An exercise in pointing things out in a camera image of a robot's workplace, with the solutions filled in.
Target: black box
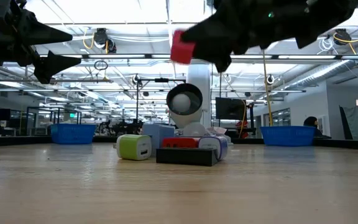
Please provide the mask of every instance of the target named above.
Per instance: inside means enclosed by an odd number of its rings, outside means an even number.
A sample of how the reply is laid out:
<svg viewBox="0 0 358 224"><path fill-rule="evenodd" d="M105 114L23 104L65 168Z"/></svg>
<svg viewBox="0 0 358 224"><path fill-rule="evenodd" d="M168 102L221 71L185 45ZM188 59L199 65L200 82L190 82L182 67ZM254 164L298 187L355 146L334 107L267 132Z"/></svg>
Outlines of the black box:
<svg viewBox="0 0 358 224"><path fill-rule="evenodd" d="M157 163L213 166L218 162L217 149L163 148L157 149Z"/></svg>

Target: light blue box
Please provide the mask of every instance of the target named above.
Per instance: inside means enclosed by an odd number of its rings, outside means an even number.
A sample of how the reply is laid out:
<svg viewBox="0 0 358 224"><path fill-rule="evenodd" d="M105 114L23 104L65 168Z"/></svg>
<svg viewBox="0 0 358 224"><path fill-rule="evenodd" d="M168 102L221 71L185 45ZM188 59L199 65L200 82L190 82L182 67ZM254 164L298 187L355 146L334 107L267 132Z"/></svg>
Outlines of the light blue box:
<svg viewBox="0 0 358 224"><path fill-rule="evenodd" d="M175 127L163 124L143 124L143 134L152 138L152 155L155 157L155 150L160 148L165 138L175 136Z"/></svg>

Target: white robot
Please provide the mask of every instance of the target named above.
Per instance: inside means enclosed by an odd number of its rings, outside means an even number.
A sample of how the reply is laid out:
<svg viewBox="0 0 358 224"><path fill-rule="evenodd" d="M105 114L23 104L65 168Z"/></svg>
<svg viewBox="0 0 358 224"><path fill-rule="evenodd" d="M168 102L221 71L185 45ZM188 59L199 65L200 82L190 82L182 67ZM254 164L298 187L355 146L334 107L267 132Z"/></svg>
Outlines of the white robot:
<svg viewBox="0 0 358 224"><path fill-rule="evenodd" d="M167 95L170 117L183 129L183 136L202 137L205 127L200 123L203 115L203 94L197 86L183 83L177 85Z"/></svg>

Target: desk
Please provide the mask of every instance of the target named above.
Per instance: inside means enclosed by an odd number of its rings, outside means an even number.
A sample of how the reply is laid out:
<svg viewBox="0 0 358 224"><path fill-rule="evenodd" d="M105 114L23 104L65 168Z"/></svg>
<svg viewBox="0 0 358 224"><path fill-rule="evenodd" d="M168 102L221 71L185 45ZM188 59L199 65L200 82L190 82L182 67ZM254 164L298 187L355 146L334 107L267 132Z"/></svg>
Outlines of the desk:
<svg viewBox="0 0 358 224"><path fill-rule="evenodd" d="M198 167L0 147L0 223L358 223L358 150L240 145Z"/></svg>

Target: person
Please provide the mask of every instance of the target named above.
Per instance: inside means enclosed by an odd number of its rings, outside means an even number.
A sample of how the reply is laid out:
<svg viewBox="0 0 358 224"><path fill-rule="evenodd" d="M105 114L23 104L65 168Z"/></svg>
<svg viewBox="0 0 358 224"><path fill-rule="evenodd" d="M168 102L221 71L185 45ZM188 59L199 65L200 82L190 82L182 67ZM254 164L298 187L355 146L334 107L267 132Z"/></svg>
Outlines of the person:
<svg viewBox="0 0 358 224"><path fill-rule="evenodd" d="M318 120L313 116L306 118L303 122L303 126L316 128L314 131L315 138L330 138L328 136L323 135L322 132L318 129Z"/></svg>

